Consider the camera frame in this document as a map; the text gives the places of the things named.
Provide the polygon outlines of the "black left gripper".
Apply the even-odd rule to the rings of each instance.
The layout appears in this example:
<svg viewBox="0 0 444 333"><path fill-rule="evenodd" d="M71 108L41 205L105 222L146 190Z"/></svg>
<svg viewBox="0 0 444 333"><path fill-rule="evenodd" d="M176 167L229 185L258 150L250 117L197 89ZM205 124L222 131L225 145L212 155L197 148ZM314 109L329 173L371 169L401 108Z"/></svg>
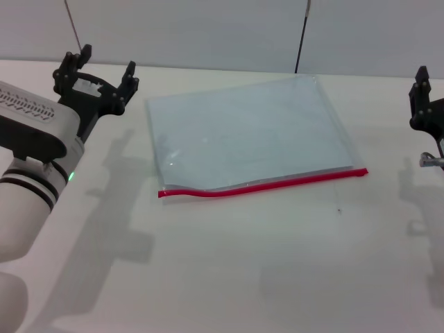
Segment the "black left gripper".
<svg viewBox="0 0 444 333"><path fill-rule="evenodd" d="M130 61L122 76L118 88L104 80L87 73L79 72L92 55L92 46L86 44L80 53L67 52L58 69L53 72L53 90L60 96L59 103L74 110L80 117L77 137L82 143L89 138L97 121L105 115L122 115L126 106L138 90L139 79L134 77L136 63ZM81 83L83 90L74 89L81 80L98 83L100 96L93 96L85 91L86 83Z"/></svg>

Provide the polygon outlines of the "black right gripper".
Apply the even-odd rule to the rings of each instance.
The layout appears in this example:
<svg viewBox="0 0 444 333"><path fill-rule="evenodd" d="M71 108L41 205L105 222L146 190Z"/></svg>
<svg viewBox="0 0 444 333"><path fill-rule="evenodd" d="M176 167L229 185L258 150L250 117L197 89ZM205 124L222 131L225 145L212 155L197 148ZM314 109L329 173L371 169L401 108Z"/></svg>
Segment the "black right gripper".
<svg viewBox="0 0 444 333"><path fill-rule="evenodd" d="M410 126L414 130L422 130L424 127L424 116L428 113L428 105L430 103L429 93L431 85L429 83L429 73L426 66L419 67L415 82L409 92L409 101L411 108ZM434 133L432 137L436 141L439 157L439 167L444 171L444 98L432 101L429 107L429 115L432 117L432 125Z"/></svg>

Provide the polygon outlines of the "thin grey rod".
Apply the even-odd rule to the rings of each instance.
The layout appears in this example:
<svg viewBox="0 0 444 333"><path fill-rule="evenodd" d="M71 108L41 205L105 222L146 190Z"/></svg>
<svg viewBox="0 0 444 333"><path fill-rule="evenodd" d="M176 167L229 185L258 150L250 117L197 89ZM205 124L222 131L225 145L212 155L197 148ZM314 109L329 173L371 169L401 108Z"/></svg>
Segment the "thin grey rod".
<svg viewBox="0 0 444 333"><path fill-rule="evenodd" d="M67 11L67 15L68 15L68 18L69 18L69 22L70 22L70 24L71 24L72 31L73 31L73 33L74 33L74 37L75 37L75 40L76 40L77 46L78 46L79 50L81 50L81 49L82 49L82 45L81 45L81 43L80 43L80 39L79 39L79 36L78 36L78 32L77 32L77 29L76 29L76 25L75 25L75 23L74 23L74 19L73 19L73 17L72 17L72 13L71 13L71 10L70 10L70 7L69 7L69 2L68 2L68 0L64 0L64 4L65 4L65 9L66 9L66 11Z"/></svg>

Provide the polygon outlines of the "thin black rod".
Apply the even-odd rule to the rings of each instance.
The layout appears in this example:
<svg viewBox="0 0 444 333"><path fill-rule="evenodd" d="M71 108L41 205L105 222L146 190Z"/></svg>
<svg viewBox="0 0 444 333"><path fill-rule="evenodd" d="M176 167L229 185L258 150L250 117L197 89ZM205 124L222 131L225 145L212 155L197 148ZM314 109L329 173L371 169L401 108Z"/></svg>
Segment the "thin black rod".
<svg viewBox="0 0 444 333"><path fill-rule="evenodd" d="M307 0L307 6L306 6L306 10L305 10L305 17L304 17L304 22L303 22L303 26L302 26L301 36L300 36L300 43L299 43L299 47L298 47L298 55L297 55L297 59L296 59L294 74L297 74L298 69L299 69L299 64L300 64L300 59L301 59L301 54L302 54L302 47L303 47L303 42L304 42L304 38L305 38L305 31L306 31L306 27L307 27L307 21L308 21L310 9L311 9L311 0Z"/></svg>

